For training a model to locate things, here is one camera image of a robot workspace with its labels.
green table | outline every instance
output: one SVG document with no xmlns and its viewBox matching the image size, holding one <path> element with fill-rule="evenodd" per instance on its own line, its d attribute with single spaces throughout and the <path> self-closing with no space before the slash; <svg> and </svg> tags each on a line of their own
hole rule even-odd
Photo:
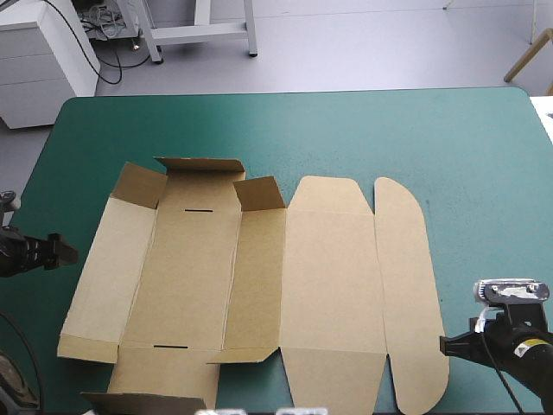
<svg viewBox="0 0 553 415">
<path fill-rule="evenodd" d="M 352 177 L 371 204 L 378 176 L 406 185 L 426 216 L 448 335 L 466 331 L 467 319 L 480 310 L 471 292 L 476 279 L 553 284 L 553 147 L 521 90 L 72 99 L 13 224 L 31 235 L 63 233 L 79 249 L 79 264 L 0 281 L 2 309 L 16 316 L 37 349 L 49 411 L 84 410 L 78 393 L 107 386 L 110 366 L 55 357 L 58 335 L 123 163 L 162 170 L 152 159 L 161 155 L 239 158 L 249 177 L 276 176 L 287 201 L 305 175 Z M 14 336 L 4 327 L 1 335 L 0 346 L 32 379 Z M 278 354 L 260 365 L 223 367 L 219 406 L 289 405 L 285 379 Z M 531 393 L 514 389 L 526 411 L 541 411 Z M 386 370 L 376 410 L 394 412 L 392 396 Z M 492 370 L 453 359 L 435 411 L 514 407 Z"/>
</svg>

gray floor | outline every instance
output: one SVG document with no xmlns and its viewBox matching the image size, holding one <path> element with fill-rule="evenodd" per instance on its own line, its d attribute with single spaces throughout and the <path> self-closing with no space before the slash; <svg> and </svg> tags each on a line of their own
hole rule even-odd
<svg viewBox="0 0 553 415">
<path fill-rule="evenodd" d="M 194 0 L 150 1 L 158 26 L 190 22 Z M 165 47 L 165 63 L 124 71 L 97 95 L 275 93 L 461 86 L 503 86 L 505 72 L 528 47 L 531 0 L 256 0 L 260 53 L 244 41 Z M 243 15 L 241 0 L 213 0 L 213 20 Z M 538 32 L 553 24 L 540 3 Z M 124 64 L 140 61 L 119 45 Z M 112 60 L 110 50 L 99 54 Z M 514 85 L 542 95 L 553 73 L 544 50 Z M 117 70 L 105 69 L 117 78 Z M 411 111 L 409 108 L 398 108 Z M 0 122 L 0 189 L 22 192 L 49 128 L 10 131 Z"/>
</svg>

cardboard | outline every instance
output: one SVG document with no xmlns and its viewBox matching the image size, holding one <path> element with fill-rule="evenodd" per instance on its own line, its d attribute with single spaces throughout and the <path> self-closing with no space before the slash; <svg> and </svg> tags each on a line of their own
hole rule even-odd
<svg viewBox="0 0 553 415">
<path fill-rule="evenodd" d="M 405 187 L 375 183 L 378 261 L 385 293 L 385 330 L 396 401 L 406 415 L 428 412 L 448 384 L 448 358 L 423 211 Z"/>
<path fill-rule="evenodd" d="M 238 160 L 125 164 L 106 204 L 58 355 L 117 363 L 109 391 L 215 405 L 240 205 Z"/>
<path fill-rule="evenodd" d="M 288 209 L 272 177 L 235 187 L 244 212 L 225 350 L 213 362 L 281 348 L 295 405 L 371 412 L 386 350 L 374 221 L 359 186 L 307 176 Z"/>
<path fill-rule="evenodd" d="M 158 160 L 165 175 L 124 166 L 61 331 L 59 356 L 116 363 L 94 399 L 213 408 L 218 364 L 279 348 L 297 406 L 372 412 L 387 353 L 402 411 L 439 399 L 428 241 L 401 186 L 377 182 L 375 228 L 351 179 L 306 176 L 286 207 L 274 177 L 245 180 L 238 160 Z"/>
</svg>

white cabinet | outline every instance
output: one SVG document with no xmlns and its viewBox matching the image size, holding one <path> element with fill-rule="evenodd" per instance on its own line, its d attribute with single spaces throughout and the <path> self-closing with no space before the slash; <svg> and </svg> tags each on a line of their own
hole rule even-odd
<svg viewBox="0 0 553 415">
<path fill-rule="evenodd" d="M 70 0 L 50 1 L 98 71 Z M 9 128 L 53 124 L 65 101 L 93 96 L 97 82 L 69 27 L 47 3 L 20 1 L 0 12 L 0 117 Z"/>
</svg>

black cable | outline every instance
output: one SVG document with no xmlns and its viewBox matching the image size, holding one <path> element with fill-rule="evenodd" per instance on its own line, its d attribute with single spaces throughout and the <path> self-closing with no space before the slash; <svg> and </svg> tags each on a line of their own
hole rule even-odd
<svg viewBox="0 0 553 415">
<path fill-rule="evenodd" d="M 515 406 L 517 407 L 518 413 L 520 415 L 524 415 L 524 411 L 522 409 L 522 406 L 518 402 L 517 397 L 515 396 L 515 394 L 512 392 L 511 387 L 507 383 L 507 379 L 505 379 L 505 376 L 503 376 L 503 374 L 499 370 L 498 364 L 495 361 L 495 359 L 493 358 L 492 352 L 490 352 L 490 348 L 487 346 L 486 336 L 484 335 L 483 331 L 480 333 L 480 336 L 482 338 L 482 344 L 484 345 L 484 349 L 486 350 L 487 357 L 490 358 L 490 361 L 492 362 L 493 368 L 495 369 L 495 373 L 498 374 L 499 378 L 501 379 L 501 383 L 503 383 L 503 386 L 505 387 L 507 393 L 509 393 L 509 396 L 511 397 L 512 403 L 515 404 Z"/>
<path fill-rule="evenodd" d="M 86 54 L 85 52 L 85 49 L 83 48 L 83 45 L 80 43 L 80 40 L 79 40 L 79 37 L 77 36 L 77 34 L 75 33 L 75 31 L 73 30 L 73 27 L 71 26 L 71 24 L 67 21 L 66 17 L 63 16 L 63 13 L 61 13 L 60 9 L 58 9 L 55 5 L 53 5 L 50 0 L 42 0 L 44 3 L 47 3 L 50 5 L 50 7 L 52 9 L 54 9 L 58 15 L 60 15 L 60 17 L 63 19 L 63 21 L 66 23 L 66 25 L 69 27 L 69 30 L 71 30 L 71 33 L 73 34 L 73 37 L 75 38 L 75 40 L 77 41 L 77 43 L 79 44 L 79 48 L 80 48 L 80 51 L 83 53 L 83 55 L 85 56 L 85 59 L 86 61 L 88 62 L 88 65 L 92 68 L 92 70 L 94 71 L 95 74 L 97 74 L 97 76 L 102 80 L 104 81 L 105 83 L 107 84 L 110 84 L 110 85 L 117 85 L 118 83 L 120 83 L 122 80 L 123 80 L 123 68 L 121 67 L 121 61 L 119 60 L 119 54 L 117 52 L 117 50 L 113 49 L 113 52 L 115 53 L 115 59 L 117 60 L 118 62 L 118 68 L 119 68 L 119 79 L 117 81 L 111 81 L 111 80 L 107 80 L 106 78 L 104 78 L 102 75 L 100 75 L 100 72 L 98 72 L 96 70 L 96 68 L 94 67 L 94 65 L 92 64 L 92 62 L 90 62 L 90 59 L 88 57 L 88 55 Z"/>
<path fill-rule="evenodd" d="M 108 67 L 119 67 L 118 65 L 113 65 L 112 63 L 110 62 L 106 62 L 104 61 L 103 59 L 101 59 L 100 57 L 98 57 L 98 60 L 100 62 L 102 62 L 103 64 L 107 65 Z M 149 55 L 146 56 L 143 61 L 140 61 L 138 63 L 135 63 L 134 65 L 122 65 L 121 68 L 122 69 L 131 69 L 132 67 L 140 67 L 141 65 L 143 65 L 144 63 L 146 63 L 147 61 L 149 60 Z"/>
<path fill-rule="evenodd" d="M 81 23 L 84 23 L 84 24 L 89 24 L 89 25 L 90 25 L 90 28 L 87 28 L 87 29 L 86 29 L 86 32 L 88 32 L 88 31 L 90 31 L 90 30 L 94 30 L 94 29 L 96 29 L 97 31 L 98 31 L 98 30 L 101 31 L 101 29 L 102 29 L 102 28 L 100 28 L 100 27 L 98 26 L 98 24 L 95 24 L 95 23 L 92 23 L 92 22 L 88 22 L 88 21 L 85 20 L 85 19 L 81 19 L 80 22 L 81 22 Z M 112 39 L 110 39 L 109 37 L 106 36 L 106 37 L 105 37 L 105 42 L 107 42 L 107 43 L 109 44 L 110 41 L 112 41 Z M 107 65 L 108 67 L 121 67 L 122 69 L 131 69 L 131 68 L 133 68 L 133 67 L 140 67 L 140 66 L 142 66 L 144 63 L 146 63 L 146 62 L 148 61 L 148 59 L 149 59 L 149 54 L 147 54 L 146 57 L 145 57 L 142 61 L 140 61 L 140 62 L 138 62 L 138 63 L 134 63 L 134 64 L 131 64 L 131 65 L 121 65 L 121 66 L 119 66 L 119 65 L 114 65 L 114 64 L 112 64 L 112 63 L 110 63 L 110 62 L 108 62 L 108 61 L 104 61 L 104 60 L 101 59 L 99 56 L 96 56 L 96 57 L 98 58 L 98 60 L 99 60 L 100 62 L 102 62 L 103 64 Z"/>
<path fill-rule="evenodd" d="M 36 359 L 35 352 L 33 351 L 33 348 L 31 348 L 29 340 L 27 340 L 27 337 L 23 333 L 23 330 L 20 329 L 19 325 L 12 317 L 2 311 L 0 311 L 0 317 L 2 317 L 5 320 L 5 322 L 8 323 L 11 326 L 11 328 L 17 333 L 17 335 L 25 345 L 25 348 L 27 349 L 27 353 L 29 353 L 29 357 L 31 358 L 31 361 L 33 362 L 33 369 L 35 370 L 36 383 L 38 384 L 39 413 L 43 415 L 44 414 L 44 386 L 42 384 L 41 371 L 38 368 L 38 360 Z"/>
</svg>

